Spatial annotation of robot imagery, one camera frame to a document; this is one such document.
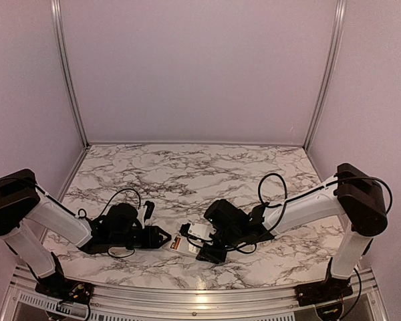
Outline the white remote control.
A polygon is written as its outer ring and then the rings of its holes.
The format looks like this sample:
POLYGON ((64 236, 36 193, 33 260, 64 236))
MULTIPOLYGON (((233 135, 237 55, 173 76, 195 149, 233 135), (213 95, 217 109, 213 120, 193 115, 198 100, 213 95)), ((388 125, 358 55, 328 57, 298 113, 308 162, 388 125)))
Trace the white remote control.
POLYGON ((188 256, 188 257, 196 257, 196 256, 198 255, 199 251, 200 251, 199 248, 197 248, 197 247, 191 245, 191 244, 186 240, 186 238, 183 237, 183 236, 181 236, 181 235, 175 235, 175 236, 172 238, 172 240, 170 241, 170 244, 167 245, 167 246, 165 247, 165 249, 167 249, 168 251, 171 251, 171 252, 173 252, 173 253, 177 253, 177 254, 179 254, 179 255, 185 255, 185 256, 188 256), (173 242, 173 240, 174 240, 174 238, 175 238, 176 236, 181 237, 180 246, 179 246, 179 248, 178 248, 177 251, 170 248, 170 246, 171 246, 171 244, 172 244, 172 242, 173 242))

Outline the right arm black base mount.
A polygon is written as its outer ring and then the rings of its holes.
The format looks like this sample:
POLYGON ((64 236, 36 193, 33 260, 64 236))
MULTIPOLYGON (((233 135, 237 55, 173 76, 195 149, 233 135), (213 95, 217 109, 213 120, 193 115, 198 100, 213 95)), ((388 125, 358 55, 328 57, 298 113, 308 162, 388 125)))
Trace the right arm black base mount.
POLYGON ((320 304, 353 294, 349 283, 327 283, 325 281, 300 284, 295 287, 295 294, 300 306, 320 304))

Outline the orange AA battery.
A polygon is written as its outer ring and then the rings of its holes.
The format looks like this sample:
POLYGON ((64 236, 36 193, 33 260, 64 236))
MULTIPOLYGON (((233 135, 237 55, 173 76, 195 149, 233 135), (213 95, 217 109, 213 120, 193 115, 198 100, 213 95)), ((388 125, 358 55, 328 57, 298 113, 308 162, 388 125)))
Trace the orange AA battery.
POLYGON ((173 250, 178 250, 179 246, 180 246, 180 242, 181 242, 181 237, 176 236, 170 246, 171 249, 173 250))

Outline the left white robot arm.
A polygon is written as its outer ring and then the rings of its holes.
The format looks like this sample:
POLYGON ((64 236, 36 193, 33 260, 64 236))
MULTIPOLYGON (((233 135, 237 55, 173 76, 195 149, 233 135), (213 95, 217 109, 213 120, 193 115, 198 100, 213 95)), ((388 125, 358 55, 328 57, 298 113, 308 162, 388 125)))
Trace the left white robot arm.
POLYGON ((108 203, 94 219, 80 209, 70 211, 36 181, 35 174, 23 169, 0 178, 0 238, 31 269, 37 282, 54 296, 64 298, 71 283, 64 276, 58 258, 46 250, 27 226, 34 221, 60 235, 80 251, 95 255, 112 248, 159 249, 171 240, 169 233, 145 222, 154 203, 140 203, 139 209, 127 204, 108 203))

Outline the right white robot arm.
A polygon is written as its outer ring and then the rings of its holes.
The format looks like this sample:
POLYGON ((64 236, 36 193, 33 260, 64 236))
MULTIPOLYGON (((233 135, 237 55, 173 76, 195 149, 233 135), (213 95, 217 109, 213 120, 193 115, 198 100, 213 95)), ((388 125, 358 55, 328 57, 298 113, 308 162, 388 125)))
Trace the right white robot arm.
POLYGON ((274 239, 277 235, 326 217, 346 216, 350 225, 330 259, 327 278, 317 292, 330 300, 344 288, 358 260, 375 236, 388 226, 393 200, 385 200, 390 187, 349 163, 338 165, 334 176, 294 197, 285 195, 274 205, 261 199, 249 213, 225 199, 214 201, 204 214, 215 233, 197 255, 201 261, 223 263, 227 253, 274 239))

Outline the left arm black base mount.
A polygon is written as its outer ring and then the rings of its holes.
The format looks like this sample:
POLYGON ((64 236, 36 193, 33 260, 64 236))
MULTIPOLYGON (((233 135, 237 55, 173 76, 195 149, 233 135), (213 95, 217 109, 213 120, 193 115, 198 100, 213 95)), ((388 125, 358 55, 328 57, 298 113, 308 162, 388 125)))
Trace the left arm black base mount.
POLYGON ((94 285, 88 282, 81 282, 64 278, 63 280, 40 280, 35 291, 46 296, 57 298, 63 302, 75 302, 89 304, 94 285))

